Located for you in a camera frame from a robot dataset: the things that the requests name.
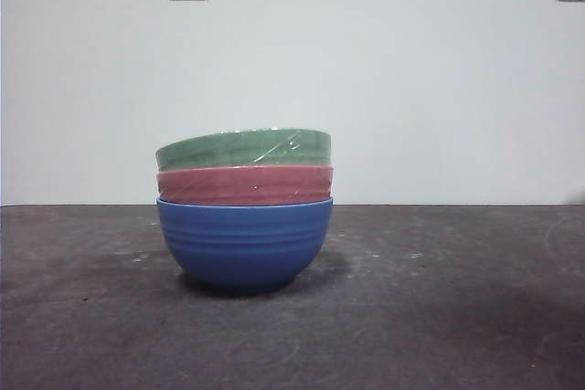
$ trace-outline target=white wall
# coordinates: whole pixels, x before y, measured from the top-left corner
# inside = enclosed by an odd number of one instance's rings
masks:
[[[334,138],[338,203],[585,189],[585,3],[2,0],[3,203],[152,203],[154,150]]]

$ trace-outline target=gray floor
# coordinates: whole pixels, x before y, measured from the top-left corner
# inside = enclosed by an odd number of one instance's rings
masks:
[[[336,206],[314,264],[231,298],[153,206],[2,209],[2,388],[585,388],[585,206]]]

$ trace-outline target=plastic wrap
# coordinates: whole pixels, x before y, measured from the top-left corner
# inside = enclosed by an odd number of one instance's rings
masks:
[[[330,164],[331,137],[302,129],[222,132],[171,143],[156,152],[159,171],[265,164]]]
[[[333,169],[319,165],[237,166],[166,171],[162,200],[207,206],[276,206],[329,198]]]

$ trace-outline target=green bowl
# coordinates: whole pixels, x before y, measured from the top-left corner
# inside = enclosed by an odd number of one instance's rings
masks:
[[[330,164],[331,137],[296,128],[221,132],[156,152],[159,171],[260,164]]]

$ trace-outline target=ceramic bowl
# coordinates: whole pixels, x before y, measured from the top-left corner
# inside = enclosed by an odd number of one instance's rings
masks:
[[[157,200],[166,244],[192,277],[231,293],[277,290],[323,245],[333,199],[289,206],[195,206]]]
[[[170,203],[275,206],[329,198],[333,169],[318,165],[241,166],[165,171],[158,193]]]
[[[330,163],[326,132],[269,129],[222,132],[171,143],[156,152],[159,171],[216,166]]]

